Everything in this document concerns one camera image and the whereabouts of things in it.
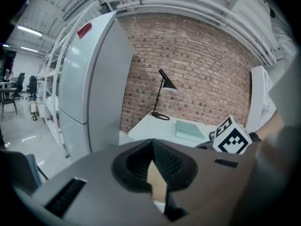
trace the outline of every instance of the refrigerator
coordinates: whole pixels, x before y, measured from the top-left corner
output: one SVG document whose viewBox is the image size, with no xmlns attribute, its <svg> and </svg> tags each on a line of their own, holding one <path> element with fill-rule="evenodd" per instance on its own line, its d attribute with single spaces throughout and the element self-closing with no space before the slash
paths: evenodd
<svg viewBox="0 0 301 226">
<path fill-rule="evenodd" d="M 123 97 L 134 54 L 116 12 L 75 34 L 59 82 L 59 118 L 71 160 L 118 146 Z"/>
</svg>

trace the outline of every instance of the ceiling light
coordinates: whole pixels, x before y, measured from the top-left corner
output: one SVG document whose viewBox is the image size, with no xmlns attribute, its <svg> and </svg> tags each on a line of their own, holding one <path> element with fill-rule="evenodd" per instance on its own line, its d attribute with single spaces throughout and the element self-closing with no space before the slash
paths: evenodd
<svg viewBox="0 0 301 226">
<path fill-rule="evenodd" d="M 37 50 L 31 49 L 31 48 L 26 48 L 26 47 L 21 47 L 21 48 L 22 48 L 22 49 L 25 49 L 25 50 L 33 51 L 33 52 L 38 52 Z"/>
<path fill-rule="evenodd" d="M 40 36 L 40 37 L 43 36 L 43 34 L 41 34 L 40 32 L 36 32 L 36 31 L 31 30 L 31 29 L 29 29 L 29 28 L 25 28 L 25 27 L 22 27 L 22 26 L 19 26 L 19 25 L 17 25 L 17 28 L 18 28 L 18 29 L 21 29 L 21 30 L 23 30 L 23 31 L 26 31 L 26 32 L 33 33 L 33 34 L 38 35 L 38 36 Z"/>
</svg>

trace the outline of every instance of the black chair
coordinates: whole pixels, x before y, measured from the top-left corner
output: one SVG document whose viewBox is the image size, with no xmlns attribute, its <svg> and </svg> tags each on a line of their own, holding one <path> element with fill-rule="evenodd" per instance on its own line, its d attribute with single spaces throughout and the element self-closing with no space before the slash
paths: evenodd
<svg viewBox="0 0 301 226">
<path fill-rule="evenodd" d="M 28 86 L 28 91 L 30 93 L 30 96 L 26 97 L 26 99 L 29 98 L 29 100 L 30 99 L 36 100 L 36 98 L 37 98 L 37 85 L 38 85 L 37 77 L 32 75 L 29 78 L 29 86 Z"/>
<path fill-rule="evenodd" d="M 48 180 L 38 167 L 33 154 L 24 155 L 20 152 L 4 150 L 0 150 L 0 153 L 3 154 L 3 159 L 7 163 L 5 170 L 11 183 L 25 190 L 29 195 L 43 184 L 39 172 L 45 180 Z"/>
<path fill-rule="evenodd" d="M 2 118 L 3 118 L 3 113 L 4 113 L 4 105 L 14 104 L 16 113 L 18 114 L 17 106 L 15 103 L 16 91 L 17 90 L 15 88 L 0 89 L 0 98 L 1 98 L 1 102 L 2 102 L 2 111 L 1 111 Z"/>
<path fill-rule="evenodd" d="M 22 97 L 22 99 L 24 99 L 23 96 L 21 96 L 21 91 L 23 90 L 23 81 L 25 79 L 25 73 L 20 73 L 19 77 L 18 77 L 18 80 L 17 80 L 17 94 L 16 94 L 16 97 L 18 99 L 20 99 Z"/>
</svg>

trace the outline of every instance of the white wall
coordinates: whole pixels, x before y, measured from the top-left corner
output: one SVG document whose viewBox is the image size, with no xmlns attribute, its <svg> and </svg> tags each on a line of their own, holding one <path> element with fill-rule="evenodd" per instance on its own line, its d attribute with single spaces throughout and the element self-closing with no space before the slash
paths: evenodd
<svg viewBox="0 0 301 226">
<path fill-rule="evenodd" d="M 265 68 L 266 71 L 268 72 L 269 77 L 273 81 L 274 84 L 277 83 L 277 81 L 284 75 L 285 73 L 285 61 L 284 59 L 277 60 L 277 63 L 270 67 L 270 68 Z"/>
<path fill-rule="evenodd" d="M 26 91 L 29 78 L 32 75 L 38 76 L 38 70 L 41 64 L 43 64 L 43 58 L 17 52 L 13 65 L 13 73 L 14 77 L 17 77 L 20 73 L 25 73 L 23 91 Z"/>
</svg>

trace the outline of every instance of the table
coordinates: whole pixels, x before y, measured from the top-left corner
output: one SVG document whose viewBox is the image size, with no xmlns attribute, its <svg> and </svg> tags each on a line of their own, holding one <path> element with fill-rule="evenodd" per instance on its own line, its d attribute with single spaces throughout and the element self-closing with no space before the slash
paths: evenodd
<svg viewBox="0 0 301 226">
<path fill-rule="evenodd" d="M 189 121 L 185 119 L 170 116 L 169 121 L 157 119 L 151 115 L 146 115 L 134 128 L 130 130 L 128 136 L 135 141 L 149 138 L 163 139 L 166 141 L 178 143 L 181 145 L 195 147 L 203 142 L 194 142 L 181 139 L 175 136 L 176 121 L 183 121 L 196 125 L 205 136 L 203 142 L 209 141 L 209 133 L 214 131 L 217 126 L 209 125 L 201 122 Z"/>
<path fill-rule="evenodd" d="M 3 86 L 7 85 L 8 88 L 11 88 L 12 84 L 15 84 L 17 81 L 10 81 L 10 82 L 0 82 L 0 89 L 2 89 Z"/>
</svg>

